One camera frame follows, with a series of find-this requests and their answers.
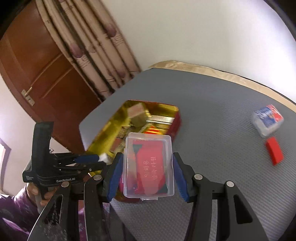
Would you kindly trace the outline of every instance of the beige patterned curtain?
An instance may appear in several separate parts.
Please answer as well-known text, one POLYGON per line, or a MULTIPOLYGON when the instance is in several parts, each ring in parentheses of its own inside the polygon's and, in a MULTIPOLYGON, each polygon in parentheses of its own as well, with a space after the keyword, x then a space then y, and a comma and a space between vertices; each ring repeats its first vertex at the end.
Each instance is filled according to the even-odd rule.
POLYGON ((99 0, 36 0, 36 5, 61 52, 101 101, 140 72, 99 0))

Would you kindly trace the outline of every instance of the silver screw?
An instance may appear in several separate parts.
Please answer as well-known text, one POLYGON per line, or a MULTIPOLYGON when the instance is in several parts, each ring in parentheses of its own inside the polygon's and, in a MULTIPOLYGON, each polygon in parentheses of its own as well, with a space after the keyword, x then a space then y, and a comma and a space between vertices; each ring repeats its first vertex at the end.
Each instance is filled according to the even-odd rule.
POLYGON ((201 174, 195 174, 195 175, 194 175, 194 178, 195 178, 196 180, 201 180, 201 179, 203 178, 203 176, 202 176, 201 174))
POLYGON ((66 181, 66 182, 62 182, 62 187, 63 188, 66 188, 67 186, 69 186, 69 182, 68 181, 66 181))
POLYGON ((101 179, 102 179, 102 176, 100 174, 94 175, 94 180, 95 181, 98 181, 98 180, 101 180, 101 179))
POLYGON ((234 183, 232 181, 228 181, 226 185, 229 186, 230 188, 234 187, 234 183))

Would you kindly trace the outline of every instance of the plastic case lid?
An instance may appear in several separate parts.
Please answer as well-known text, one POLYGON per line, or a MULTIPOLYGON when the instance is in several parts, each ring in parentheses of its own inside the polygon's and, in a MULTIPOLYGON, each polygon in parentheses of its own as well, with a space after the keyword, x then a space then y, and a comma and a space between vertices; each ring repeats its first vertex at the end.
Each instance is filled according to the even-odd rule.
POLYGON ((123 162, 123 194, 142 200, 174 195, 171 137, 130 132, 123 162))

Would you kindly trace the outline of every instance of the door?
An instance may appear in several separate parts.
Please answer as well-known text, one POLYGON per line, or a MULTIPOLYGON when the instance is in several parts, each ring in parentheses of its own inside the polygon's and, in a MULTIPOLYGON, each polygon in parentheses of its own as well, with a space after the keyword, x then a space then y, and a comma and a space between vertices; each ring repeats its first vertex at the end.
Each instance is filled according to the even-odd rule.
POLYGON ((53 137, 72 152, 84 151, 78 125, 100 101, 52 40, 35 1, 0 40, 0 73, 36 122, 54 121, 53 137))

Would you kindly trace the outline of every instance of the hand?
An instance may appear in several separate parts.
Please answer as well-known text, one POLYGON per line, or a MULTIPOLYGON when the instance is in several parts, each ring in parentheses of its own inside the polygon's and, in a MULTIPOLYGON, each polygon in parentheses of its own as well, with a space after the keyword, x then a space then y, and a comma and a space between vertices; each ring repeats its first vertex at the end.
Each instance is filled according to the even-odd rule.
MULTIPOLYGON (((37 196, 39 194, 39 189, 36 187, 36 185, 34 183, 28 183, 26 188, 27 188, 27 193, 28 193, 29 198, 31 199, 31 201, 33 203, 36 203, 35 196, 37 196)), ((42 200, 40 202, 41 206, 45 207, 47 205, 47 203, 52 198, 52 196, 54 195, 57 188, 58 187, 55 187, 53 191, 50 191, 50 192, 47 192, 44 194, 45 200, 42 200)))

